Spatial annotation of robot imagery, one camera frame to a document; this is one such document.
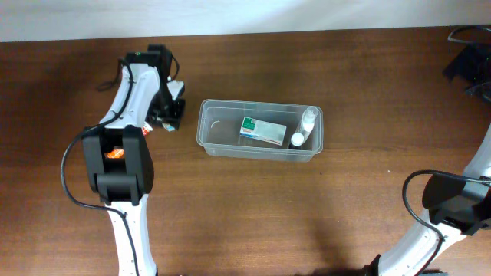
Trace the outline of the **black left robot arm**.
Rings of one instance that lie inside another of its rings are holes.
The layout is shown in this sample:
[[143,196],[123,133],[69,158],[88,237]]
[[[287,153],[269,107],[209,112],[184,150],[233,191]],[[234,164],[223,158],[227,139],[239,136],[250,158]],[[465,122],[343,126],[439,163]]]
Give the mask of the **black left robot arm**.
[[179,64],[163,44],[129,52],[118,62],[114,101],[98,125],[81,136],[91,190],[108,212],[117,248],[120,275],[156,275],[150,250],[147,202],[154,167],[145,127],[178,130],[186,106],[185,84],[177,80]]

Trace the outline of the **black tube white cap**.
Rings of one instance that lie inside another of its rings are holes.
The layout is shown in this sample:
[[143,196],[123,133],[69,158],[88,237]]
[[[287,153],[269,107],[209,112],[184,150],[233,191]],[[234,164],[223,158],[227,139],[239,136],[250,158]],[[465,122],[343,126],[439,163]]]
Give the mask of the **black tube white cap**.
[[290,139],[290,144],[288,145],[288,148],[290,150],[299,150],[301,149],[303,143],[305,142],[305,137],[302,133],[294,133],[292,136],[291,136],[291,139]]

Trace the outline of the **orange effervescent tablet tube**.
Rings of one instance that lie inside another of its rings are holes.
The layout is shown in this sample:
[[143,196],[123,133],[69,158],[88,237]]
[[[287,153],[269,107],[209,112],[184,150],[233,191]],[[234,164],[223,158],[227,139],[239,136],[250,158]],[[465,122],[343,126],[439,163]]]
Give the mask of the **orange effervescent tablet tube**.
[[[148,123],[145,123],[141,128],[144,136],[153,132],[153,128]],[[114,147],[110,152],[104,153],[104,156],[108,159],[123,159],[125,156],[124,149],[122,147]]]

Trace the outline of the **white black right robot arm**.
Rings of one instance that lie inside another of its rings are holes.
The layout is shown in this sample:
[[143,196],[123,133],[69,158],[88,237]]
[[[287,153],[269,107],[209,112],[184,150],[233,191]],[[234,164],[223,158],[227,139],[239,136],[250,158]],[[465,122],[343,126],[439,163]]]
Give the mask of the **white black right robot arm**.
[[[407,199],[412,179],[428,176],[417,214]],[[410,230],[389,251],[361,269],[362,275],[422,275],[451,245],[490,228],[490,135],[456,175],[434,169],[412,172],[402,186],[404,207],[414,219]]]

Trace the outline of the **small gold-lid balm jar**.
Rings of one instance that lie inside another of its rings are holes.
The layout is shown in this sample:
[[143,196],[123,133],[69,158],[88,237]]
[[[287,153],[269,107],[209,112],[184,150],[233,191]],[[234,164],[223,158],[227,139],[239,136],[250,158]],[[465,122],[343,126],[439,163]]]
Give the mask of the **small gold-lid balm jar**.
[[173,132],[176,131],[176,127],[172,126],[171,124],[168,123],[163,123],[162,127],[167,130],[168,132]]

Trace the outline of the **white green medicine box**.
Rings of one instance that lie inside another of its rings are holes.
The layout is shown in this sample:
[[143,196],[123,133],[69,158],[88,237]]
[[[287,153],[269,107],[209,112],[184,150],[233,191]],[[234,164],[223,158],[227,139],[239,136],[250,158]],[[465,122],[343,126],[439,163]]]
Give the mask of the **white green medicine box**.
[[285,138],[286,129],[287,127],[281,124],[244,117],[239,134],[254,140],[281,146]]

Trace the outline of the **white calamine lotion bottle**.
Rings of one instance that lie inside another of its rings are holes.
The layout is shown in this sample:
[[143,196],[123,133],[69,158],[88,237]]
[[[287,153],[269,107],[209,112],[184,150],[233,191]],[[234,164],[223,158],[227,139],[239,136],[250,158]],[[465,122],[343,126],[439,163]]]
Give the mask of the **white calamine lotion bottle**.
[[308,107],[302,114],[302,117],[295,132],[300,133],[304,137],[305,142],[307,141],[312,130],[315,127],[315,121],[318,115],[318,108],[313,106]]

